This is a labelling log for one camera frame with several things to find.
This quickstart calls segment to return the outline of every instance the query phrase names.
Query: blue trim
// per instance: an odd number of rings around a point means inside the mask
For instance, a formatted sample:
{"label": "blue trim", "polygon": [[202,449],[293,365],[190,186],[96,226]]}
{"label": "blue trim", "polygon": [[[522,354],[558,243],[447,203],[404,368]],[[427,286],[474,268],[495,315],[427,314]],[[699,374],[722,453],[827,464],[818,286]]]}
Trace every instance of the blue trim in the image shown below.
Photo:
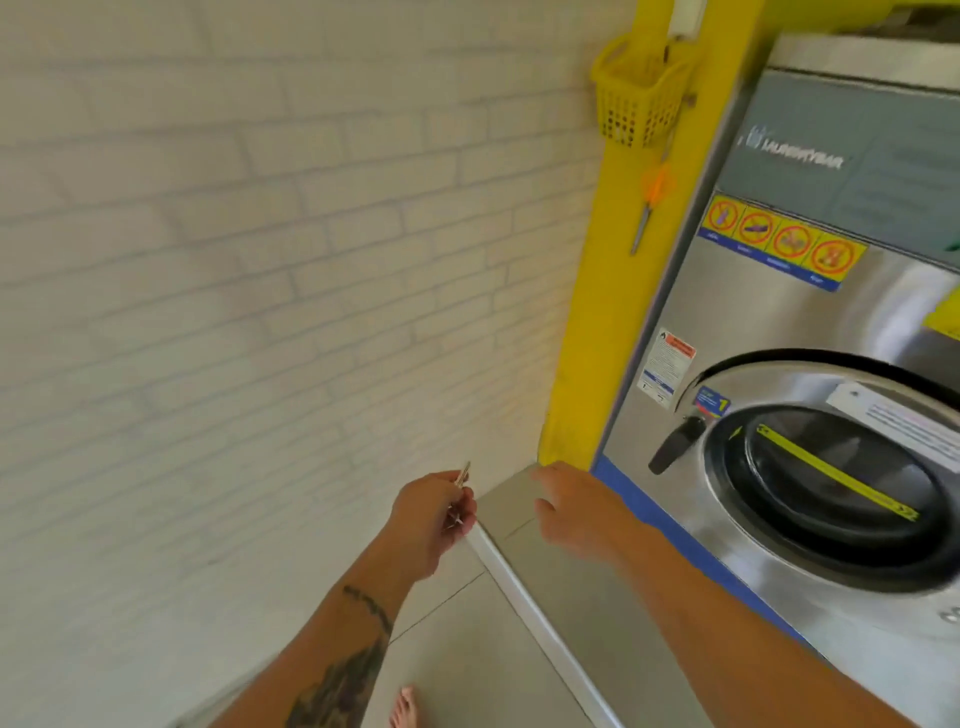
{"label": "blue trim", "polygon": [[799,265],[782,260],[775,255],[765,253],[760,248],[752,248],[749,245],[744,245],[743,243],[734,240],[731,237],[721,235],[719,232],[712,231],[707,228],[700,228],[697,234],[700,235],[700,237],[714,242],[729,251],[750,257],[757,262],[763,263],[770,268],[780,271],[781,273],[785,273],[788,276],[793,276],[795,279],[802,280],[804,283],[815,285],[817,288],[823,288],[825,291],[829,291],[830,293],[833,293],[833,291],[840,287],[839,280],[825,279],[823,276],[818,276],[813,271],[808,271],[806,268],[801,268]]}
{"label": "blue trim", "polygon": [[702,571],[705,576],[715,581],[774,626],[779,627],[794,640],[810,646],[797,630],[787,624],[759,596],[751,592],[750,587],[734,576],[732,571],[727,569],[720,563],[719,559],[687,533],[652,498],[637,488],[634,482],[618,470],[606,455],[600,455],[592,472],[623,498],[623,501],[638,519],[659,530],[673,544],[674,548],[693,566]]}

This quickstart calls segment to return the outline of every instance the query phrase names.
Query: door handle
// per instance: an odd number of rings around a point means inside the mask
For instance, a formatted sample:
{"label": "door handle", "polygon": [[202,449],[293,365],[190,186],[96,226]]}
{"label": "door handle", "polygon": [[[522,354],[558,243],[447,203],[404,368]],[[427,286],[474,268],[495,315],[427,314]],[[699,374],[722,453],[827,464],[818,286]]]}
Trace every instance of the door handle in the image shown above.
{"label": "door handle", "polygon": [[654,453],[650,461],[650,472],[654,475],[663,473],[678,457],[683,455],[690,446],[700,439],[707,429],[707,423],[699,417],[686,417],[673,432],[667,435],[666,440]]}

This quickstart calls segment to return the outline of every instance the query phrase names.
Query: stainless steel washing machine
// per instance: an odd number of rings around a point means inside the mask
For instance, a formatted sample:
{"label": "stainless steel washing machine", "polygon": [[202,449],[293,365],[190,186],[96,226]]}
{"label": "stainless steel washing machine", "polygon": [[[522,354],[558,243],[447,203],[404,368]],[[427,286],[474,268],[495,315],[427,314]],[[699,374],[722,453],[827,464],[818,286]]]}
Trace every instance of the stainless steel washing machine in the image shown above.
{"label": "stainless steel washing machine", "polygon": [[958,69],[778,42],[593,469],[929,728],[960,725]]}

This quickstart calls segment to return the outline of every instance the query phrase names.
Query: brand logo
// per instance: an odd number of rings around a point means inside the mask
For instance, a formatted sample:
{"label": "brand logo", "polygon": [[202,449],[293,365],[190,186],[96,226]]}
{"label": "brand logo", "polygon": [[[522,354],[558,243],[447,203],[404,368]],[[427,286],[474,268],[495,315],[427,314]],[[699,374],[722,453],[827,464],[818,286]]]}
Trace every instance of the brand logo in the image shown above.
{"label": "brand logo", "polygon": [[751,149],[794,159],[801,164],[819,164],[829,169],[840,169],[844,163],[844,158],[837,155],[829,155],[812,147],[798,147],[785,141],[776,141],[769,136],[766,127],[752,127],[743,143]]}

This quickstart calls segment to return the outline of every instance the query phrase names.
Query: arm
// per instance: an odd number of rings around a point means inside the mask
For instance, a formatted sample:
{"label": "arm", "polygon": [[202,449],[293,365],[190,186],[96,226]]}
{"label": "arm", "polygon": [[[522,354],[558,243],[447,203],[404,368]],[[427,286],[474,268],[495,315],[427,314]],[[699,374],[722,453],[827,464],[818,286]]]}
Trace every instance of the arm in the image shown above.
{"label": "arm", "polygon": [[913,725],[704,576],[592,475],[554,463],[534,477],[552,501],[536,503],[543,537],[629,581],[718,728]]}
{"label": "arm", "polygon": [[[213,728],[360,725],[403,600],[476,522],[473,493],[453,484],[457,474],[404,486],[380,533]],[[454,504],[463,523],[449,527]]]}

